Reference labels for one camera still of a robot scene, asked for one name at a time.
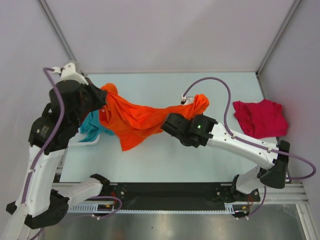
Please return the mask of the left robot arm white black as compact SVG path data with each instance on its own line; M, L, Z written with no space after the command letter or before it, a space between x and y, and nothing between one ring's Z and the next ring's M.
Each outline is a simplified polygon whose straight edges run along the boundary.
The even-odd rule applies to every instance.
M49 97L50 102L30 130L25 183L19 198L6 206L11 217L3 240L25 240L31 230L61 222L70 207L95 197L105 200L111 193L109 180L97 173L67 190L52 188L70 139L90 112L106 104L107 92L92 83L62 80L54 84Z

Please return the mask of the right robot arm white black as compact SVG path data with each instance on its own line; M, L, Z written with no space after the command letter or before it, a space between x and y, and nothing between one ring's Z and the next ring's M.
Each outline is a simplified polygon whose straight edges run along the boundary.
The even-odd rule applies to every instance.
M226 193L216 190L219 198L226 203L244 201L258 188L283 189L286 185L289 163L287 153L290 149L286 141L276 145L263 143L238 132L231 133L222 123L203 114L187 119L181 114L171 113L161 129L186 147L218 148L256 164L248 172L237 174Z

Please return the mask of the orange t-shirt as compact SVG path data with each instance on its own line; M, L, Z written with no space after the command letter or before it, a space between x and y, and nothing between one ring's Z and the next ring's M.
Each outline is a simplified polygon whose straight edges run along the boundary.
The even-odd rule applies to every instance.
M154 134L162 133L161 126L169 114L180 114L190 120L210 105L204 94L197 94L189 104L154 108L127 101L118 94L113 83L107 83L100 89L106 91L106 104L99 110L99 122L119 138L123 152L135 148Z

